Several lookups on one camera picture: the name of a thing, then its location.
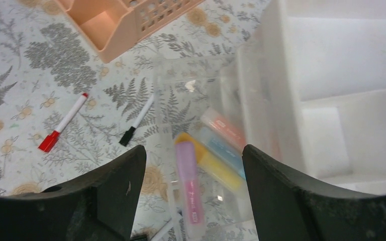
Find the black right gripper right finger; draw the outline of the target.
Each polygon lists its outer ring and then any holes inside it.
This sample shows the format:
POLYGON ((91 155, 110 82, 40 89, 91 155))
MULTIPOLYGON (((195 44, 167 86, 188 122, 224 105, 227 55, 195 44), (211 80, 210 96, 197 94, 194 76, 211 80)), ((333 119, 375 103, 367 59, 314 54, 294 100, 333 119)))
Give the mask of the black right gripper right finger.
POLYGON ((386 240, 386 195, 325 183, 253 145, 242 160, 260 240, 386 240))

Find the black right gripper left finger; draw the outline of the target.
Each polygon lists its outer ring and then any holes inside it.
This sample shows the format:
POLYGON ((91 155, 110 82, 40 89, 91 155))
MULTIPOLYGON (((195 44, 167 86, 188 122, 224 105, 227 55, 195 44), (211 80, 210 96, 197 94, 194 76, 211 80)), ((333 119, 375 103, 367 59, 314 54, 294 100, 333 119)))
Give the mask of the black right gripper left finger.
POLYGON ((138 145, 43 192, 0 197, 0 240, 129 240, 146 159, 138 145))

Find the blue highlighter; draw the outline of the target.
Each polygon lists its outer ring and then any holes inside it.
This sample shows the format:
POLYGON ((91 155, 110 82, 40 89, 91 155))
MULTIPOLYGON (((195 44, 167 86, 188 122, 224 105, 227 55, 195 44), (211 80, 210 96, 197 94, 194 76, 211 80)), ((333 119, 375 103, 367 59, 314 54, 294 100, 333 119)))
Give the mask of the blue highlighter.
POLYGON ((240 177, 246 179, 241 155, 225 140, 208 127, 202 127, 199 133, 200 142, 215 156, 232 168, 240 177))

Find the red cap marker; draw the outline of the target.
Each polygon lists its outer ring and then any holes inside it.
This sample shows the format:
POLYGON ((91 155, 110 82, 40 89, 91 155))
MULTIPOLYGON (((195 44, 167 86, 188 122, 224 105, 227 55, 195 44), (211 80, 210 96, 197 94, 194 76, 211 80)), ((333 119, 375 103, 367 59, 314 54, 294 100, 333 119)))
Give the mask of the red cap marker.
POLYGON ((73 105, 73 107, 70 109, 70 111, 67 113, 67 115, 62 119, 62 121, 58 124, 58 126, 53 130, 51 134, 49 134, 42 143, 38 146, 38 149, 45 153, 49 153, 52 148, 55 146, 55 144, 58 141, 58 138, 60 134, 63 132, 63 130, 68 126, 68 124, 72 121, 72 119, 75 117, 75 115, 79 112, 81 107, 84 105, 86 100, 88 99, 88 93, 83 93, 79 99, 76 101, 76 103, 73 105))

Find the pink purple highlighter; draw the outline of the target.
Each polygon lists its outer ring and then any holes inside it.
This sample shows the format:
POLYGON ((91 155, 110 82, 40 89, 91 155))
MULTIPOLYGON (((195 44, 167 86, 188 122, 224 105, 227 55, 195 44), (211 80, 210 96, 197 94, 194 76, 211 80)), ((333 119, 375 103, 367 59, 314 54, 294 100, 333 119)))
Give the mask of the pink purple highlighter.
POLYGON ((194 144, 188 141, 177 143, 175 154, 183 200, 184 229, 189 239, 201 240, 206 227, 194 144))

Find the white plastic drawer unit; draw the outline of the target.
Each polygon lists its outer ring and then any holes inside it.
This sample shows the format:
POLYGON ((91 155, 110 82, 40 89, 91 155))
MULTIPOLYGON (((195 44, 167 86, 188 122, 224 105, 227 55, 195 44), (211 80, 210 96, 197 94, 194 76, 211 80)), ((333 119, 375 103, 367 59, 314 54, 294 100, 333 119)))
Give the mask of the white plastic drawer unit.
MULTIPOLYGON (((386 1, 270 1, 235 54, 158 58, 154 72, 163 157, 173 166, 175 138, 200 142, 211 107, 275 160, 386 195, 386 1)), ((260 240, 248 186, 239 197, 198 168, 206 189, 201 240, 260 240)), ((169 203, 172 217, 183 211, 178 173, 169 203)), ((176 240, 191 240, 183 215, 173 230, 176 240)))

